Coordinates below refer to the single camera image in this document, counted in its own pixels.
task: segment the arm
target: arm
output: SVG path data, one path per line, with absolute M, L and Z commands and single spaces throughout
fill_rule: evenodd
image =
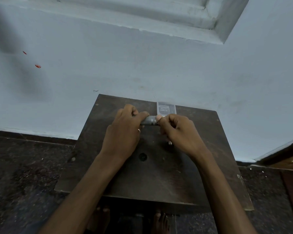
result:
M 90 168 L 52 214 L 39 234 L 80 234 L 86 229 L 106 186 L 135 150 L 140 132 L 140 123 L 149 114 L 138 113 L 132 105 L 118 110 L 112 125 L 108 126 L 101 152 Z
M 217 230 L 221 234 L 256 234 L 237 197 L 230 188 L 213 155 L 187 117 L 170 114 L 156 117 L 162 134 L 189 155 L 202 177 Z

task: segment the person's right hand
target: person's right hand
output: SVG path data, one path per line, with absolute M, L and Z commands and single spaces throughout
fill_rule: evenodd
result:
M 169 114 L 165 117 L 156 116 L 161 134 L 166 134 L 169 140 L 190 157 L 198 157 L 207 148 L 197 132 L 193 121 L 185 116 Z

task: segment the hand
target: hand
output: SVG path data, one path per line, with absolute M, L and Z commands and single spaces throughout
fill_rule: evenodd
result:
M 185 116 L 169 114 L 165 117 L 156 116 L 161 134 L 190 157 L 200 156 L 207 148 L 197 132 L 193 121 Z
M 112 125 L 107 127 L 100 153 L 117 156 L 124 162 L 136 149 L 140 139 L 138 129 L 142 130 L 140 123 L 148 115 L 148 112 L 139 113 L 130 104 L 118 110 Z

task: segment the transparent plastic case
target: transparent plastic case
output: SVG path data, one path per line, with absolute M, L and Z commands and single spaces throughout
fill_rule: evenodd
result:
M 177 114 L 176 106 L 174 104 L 170 104 L 167 102 L 156 102 L 156 105 L 157 105 L 157 114 L 160 114 L 163 117 L 172 113 Z

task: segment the person's right arm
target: person's right arm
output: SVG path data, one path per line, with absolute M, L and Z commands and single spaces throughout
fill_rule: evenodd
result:
M 162 134 L 189 155 L 199 169 L 218 233 L 257 234 L 194 123 L 176 114 L 157 115 L 156 120 Z

